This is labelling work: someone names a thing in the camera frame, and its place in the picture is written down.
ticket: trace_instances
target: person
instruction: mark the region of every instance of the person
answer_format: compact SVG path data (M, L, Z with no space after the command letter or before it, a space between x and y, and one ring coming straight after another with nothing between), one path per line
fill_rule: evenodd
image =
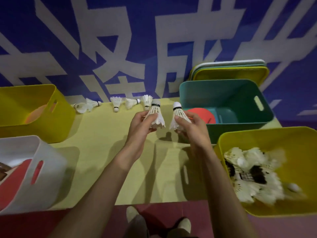
M148 111L137 113L131 121L127 140L121 151L105 167L104 171L78 202L61 220L49 238L100 238L110 218L120 189L134 162L141 156L147 135L157 114L143 117ZM257 237L241 206L230 179L217 158L209 139L205 122L197 114L186 112L192 123L175 116L175 121L184 127L192 154L202 166L204 183L214 236ZM127 209L128 229L125 238L148 237L144 218L132 206ZM191 224L183 219L178 227L168 233L168 238L190 237Z

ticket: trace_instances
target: pants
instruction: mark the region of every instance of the pants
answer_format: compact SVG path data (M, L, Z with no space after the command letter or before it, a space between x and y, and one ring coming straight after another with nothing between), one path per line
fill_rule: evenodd
M184 238L191 237L190 234L181 228L171 230L166 238ZM146 226L145 219L141 215L137 215L129 223L123 238L149 238L149 231Z

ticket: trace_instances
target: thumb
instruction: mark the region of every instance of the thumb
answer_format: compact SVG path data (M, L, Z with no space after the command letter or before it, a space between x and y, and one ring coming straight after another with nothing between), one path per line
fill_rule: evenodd
M148 129L151 127L152 123L156 120L158 114L150 114L145 120L143 120L143 126L147 127Z
M187 120L183 119L180 116L175 116L175 121L178 123L180 126L184 127L186 130L189 128L191 123L189 123Z

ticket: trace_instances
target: white bin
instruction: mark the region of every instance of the white bin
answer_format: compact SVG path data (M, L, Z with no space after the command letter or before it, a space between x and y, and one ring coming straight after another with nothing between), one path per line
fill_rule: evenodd
M57 198L67 167L66 159L38 136L0 139L1 163L13 167L27 159L32 161L24 179L14 199L0 211L0 215L46 210ZM31 184L40 161L43 161L42 168L35 183Z

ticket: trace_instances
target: red floor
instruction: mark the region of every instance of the red floor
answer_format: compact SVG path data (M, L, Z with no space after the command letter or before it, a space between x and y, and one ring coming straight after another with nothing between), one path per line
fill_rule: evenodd
M137 205L138 211L149 223L152 234L164 234L177 220L186 216L192 222L192 235L200 238L213 237L208 204L206 201ZM127 227L126 206L116 206L103 237L121 238ZM0 217L1 237L46 237L68 210L46 211ZM260 237L317 237L317 216L293 218L250 217Z

